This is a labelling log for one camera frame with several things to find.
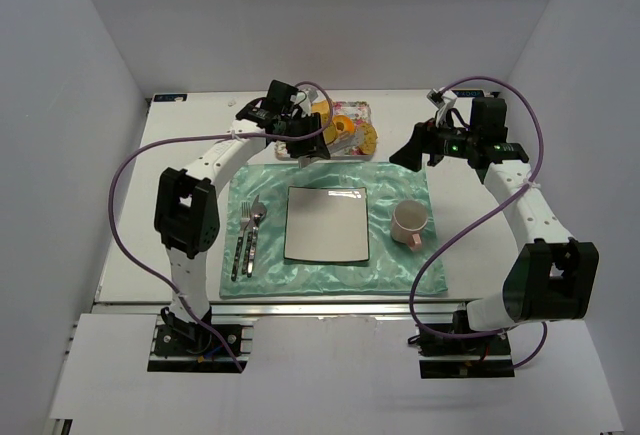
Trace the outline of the oval green bread slice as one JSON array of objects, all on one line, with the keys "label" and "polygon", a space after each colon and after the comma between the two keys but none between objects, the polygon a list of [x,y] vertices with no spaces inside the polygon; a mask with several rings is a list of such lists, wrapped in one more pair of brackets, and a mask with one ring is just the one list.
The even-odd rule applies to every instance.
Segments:
[{"label": "oval green bread slice", "polygon": [[378,135],[375,128],[369,123],[359,124],[355,131],[356,146],[364,155],[373,155],[376,147]]}]

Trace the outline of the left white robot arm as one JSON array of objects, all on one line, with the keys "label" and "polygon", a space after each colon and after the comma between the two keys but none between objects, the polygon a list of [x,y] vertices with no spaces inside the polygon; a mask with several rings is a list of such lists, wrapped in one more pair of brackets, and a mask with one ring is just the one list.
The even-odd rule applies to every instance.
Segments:
[{"label": "left white robot arm", "polygon": [[288,156],[304,168],[329,160],[323,132],[329,122],[313,102],[328,93],[314,82],[296,85],[274,80],[267,94],[247,103],[227,132],[212,147],[181,168],[167,168],[159,179],[154,228],[169,256],[171,282],[177,287],[171,304],[161,311],[163,322],[187,332],[208,322],[206,257],[220,231],[218,196],[234,175],[270,144],[282,142]]}]

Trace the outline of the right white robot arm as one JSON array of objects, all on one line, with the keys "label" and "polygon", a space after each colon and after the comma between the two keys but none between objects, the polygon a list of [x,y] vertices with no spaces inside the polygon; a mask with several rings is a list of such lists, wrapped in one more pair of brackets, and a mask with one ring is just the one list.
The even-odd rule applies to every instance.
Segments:
[{"label": "right white robot arm", "polygon": [[535,183],[523,147],[507,139],[502,98],[476,97],[463,120],[452,96],[432,92],[436,115],[415,125],[391,163],[417,172],[427,155],[435,166],[446,157],[464,159],[494,197],[512,232],[518,257],[494,295],[459,310],[455,338],[480,338],[535,322],[583,318],[588,310],[599,253],[578,241],[559,221]]}]

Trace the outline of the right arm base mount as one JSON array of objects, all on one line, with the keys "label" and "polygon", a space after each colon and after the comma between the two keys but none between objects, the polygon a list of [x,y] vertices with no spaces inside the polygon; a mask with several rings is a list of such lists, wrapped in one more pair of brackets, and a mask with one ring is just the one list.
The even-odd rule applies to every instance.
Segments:
[{"label": "right arm base mount", "polygon": [[422,379],[492,379],[515,376],[506,335],[448,339],[418,328],[407,339],[418,349]]}]

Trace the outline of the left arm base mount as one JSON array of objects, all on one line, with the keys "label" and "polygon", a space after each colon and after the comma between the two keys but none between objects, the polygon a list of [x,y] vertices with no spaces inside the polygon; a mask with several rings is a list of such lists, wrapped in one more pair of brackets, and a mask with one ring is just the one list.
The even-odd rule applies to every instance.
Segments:
[{"label": "left arm base mount", "polygon": [[[242,368],[252,351],[254,324],[244,319],[222,318],[214,328],[224,338]],[[154,373],[239,374],[240,371],[222,342],[206,331],[204,340],[194,345],[174,333],[157,317],[148,356],[147,371]]]}]

